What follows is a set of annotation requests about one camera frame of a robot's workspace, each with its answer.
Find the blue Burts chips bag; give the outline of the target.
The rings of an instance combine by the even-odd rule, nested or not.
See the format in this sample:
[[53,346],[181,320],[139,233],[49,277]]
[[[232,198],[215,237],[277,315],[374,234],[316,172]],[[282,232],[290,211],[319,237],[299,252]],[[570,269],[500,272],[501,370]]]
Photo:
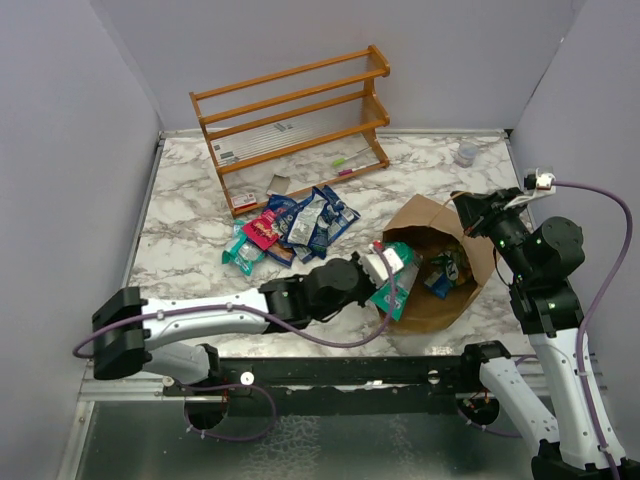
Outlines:
[[264,213],[272,214],[272,230],[278,235],[278,239],[268,248],[266,254],[287,268],[293,264],[296,254],[292,248],[288,248],[284,244],[284,230],[278,217],[296,204],[297,202],[288,196],[272,194],[263,209]]

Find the blue white snack bag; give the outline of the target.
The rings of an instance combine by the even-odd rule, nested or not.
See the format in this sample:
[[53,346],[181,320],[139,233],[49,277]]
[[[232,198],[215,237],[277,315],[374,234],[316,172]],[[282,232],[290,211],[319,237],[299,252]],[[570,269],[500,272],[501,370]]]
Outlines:
[[278,219],[284,230],[284,244],[292,248],[302,263],[324,260],[328,248],[361,218],[328,185],[313,187],[306,199]]

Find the brown paper bag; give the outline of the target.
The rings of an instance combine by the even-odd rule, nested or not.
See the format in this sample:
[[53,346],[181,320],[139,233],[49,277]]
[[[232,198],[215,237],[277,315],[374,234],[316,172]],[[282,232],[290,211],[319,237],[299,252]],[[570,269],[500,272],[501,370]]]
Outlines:
[[398,331],[431,333],[453,324],[491,277],[493,243],[463,232],[457,213],[422,195],[414,195],[390,220],[382,244],[395,251],[404,267],[395,275],[396,297],[384,285],[371,301]]

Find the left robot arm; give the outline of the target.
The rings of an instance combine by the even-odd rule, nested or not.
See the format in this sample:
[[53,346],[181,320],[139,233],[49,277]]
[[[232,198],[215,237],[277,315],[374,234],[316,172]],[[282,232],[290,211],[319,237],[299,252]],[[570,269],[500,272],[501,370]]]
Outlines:
[[93,376],[117,380],[143,370],[206,395],[220,385],[216,351],[189,340],[225,334],[305,334],[346,306],[364,306],[388,272],[376,255],[336,258],[307,274],[217,298],[145,299],[137,287],[113,294],[92,316]]

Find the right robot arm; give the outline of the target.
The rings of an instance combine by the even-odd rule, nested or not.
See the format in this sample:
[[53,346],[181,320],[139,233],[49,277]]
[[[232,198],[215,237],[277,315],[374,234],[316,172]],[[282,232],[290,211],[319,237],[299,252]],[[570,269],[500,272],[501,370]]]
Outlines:
[[450,198],[465,236],[489,239],[513,274],[510,305],[552,405],[521,378],[499,342],[466,346],[461,383],[496,397],[527,444],[534,478],[638,478],[638,462],[627,456],[608,419],[588,351],[587,318],[569,282],[585,259],[581,228],[554,216],[530,230],[520,213],[533,197],[518,188]]

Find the green snack packet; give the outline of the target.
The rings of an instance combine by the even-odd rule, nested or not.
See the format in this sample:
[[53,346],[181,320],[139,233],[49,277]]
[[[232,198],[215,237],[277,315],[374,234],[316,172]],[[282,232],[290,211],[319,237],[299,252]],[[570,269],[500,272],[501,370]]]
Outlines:
[[396,287],[395,300],[391,302],[391,287],[389,282],[381,286],[371,297],[371,302],[382,312],[387,313],[392,309],[392,319],[399,321],[408,302],[409,295],[417,278],[423,262],[422,256],[404,242],[390,242],[385,244],[384,253],[393,250],[402,261],[403,266],[393,266]]

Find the red snack packet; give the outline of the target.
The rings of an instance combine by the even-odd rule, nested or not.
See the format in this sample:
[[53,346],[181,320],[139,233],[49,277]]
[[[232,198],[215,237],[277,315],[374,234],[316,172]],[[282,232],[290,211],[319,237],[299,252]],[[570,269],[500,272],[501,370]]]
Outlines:
[[247,239],[254,243],[262,251],[267,251],[279,238],[280,233],[274,227],[276,215],[267,209],[258,217],[242,227]]

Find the teal snack packet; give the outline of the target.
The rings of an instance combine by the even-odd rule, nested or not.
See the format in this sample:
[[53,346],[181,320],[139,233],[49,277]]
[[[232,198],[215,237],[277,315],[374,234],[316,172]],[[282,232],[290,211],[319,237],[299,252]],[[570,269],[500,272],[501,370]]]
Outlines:
[[221,262],[234,264],[244,275],[250,276],[255,264],[264,259],[265,253],[251,242],[243,231],[244,225],[245,222],[242,220],[234,221],[232,237],[223,249]]

